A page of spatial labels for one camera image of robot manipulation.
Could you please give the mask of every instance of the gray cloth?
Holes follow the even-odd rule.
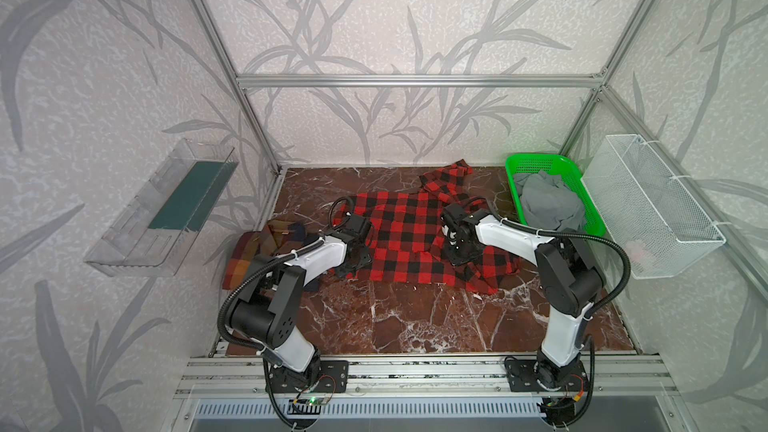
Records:
[[[542,170],[538,174],[521,172],[512,178],[529,226],[548,230],[584,230],[587,222],[584,203],[565,185],[562,177],[550,176]]]

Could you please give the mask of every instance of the wall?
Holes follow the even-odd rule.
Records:
[[[768,0],[662,0],[612,81],[763,258],[766,15]],[[592,122],[609,115],[600,108]],[[604,130],[617,132],[617,122]],[[765,429],[768,309],[722,251],[675,278],[632,279],[619,304],[643,350],[664,356],[702,431]]]
[[[271,174],[187,0],[2,0],[0,67],[0,429],[156,430]],[[241,162],[176,276],[84,264],[182,137]]]
[[[206,0],[240,74],[589,74],[606,62],[637,1]],[[249,94],[281,161],[313,166],[499,165],[510,152],[555,150],[586,97],[536,89]]]

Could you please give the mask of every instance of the brown marble tabletop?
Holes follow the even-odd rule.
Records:
[[[328,207],[359,192],[414,192],[419,175],[434,167],[292,168],[277,199],[274,218],[325,228]],[[503,167],[473,167],[466,192],[494,200],[503,216],[516,217]],[[305,292],[297,327],[323,354],[531,352],[541,345],[549,304],[533,264],[502,281],[496,295],[444,284],[401,284],[321,277],[318,292]],[[598,350],[633,350],[611,305],[594,316],[587,332]],[[253,355],[230,345],[228,354]]]

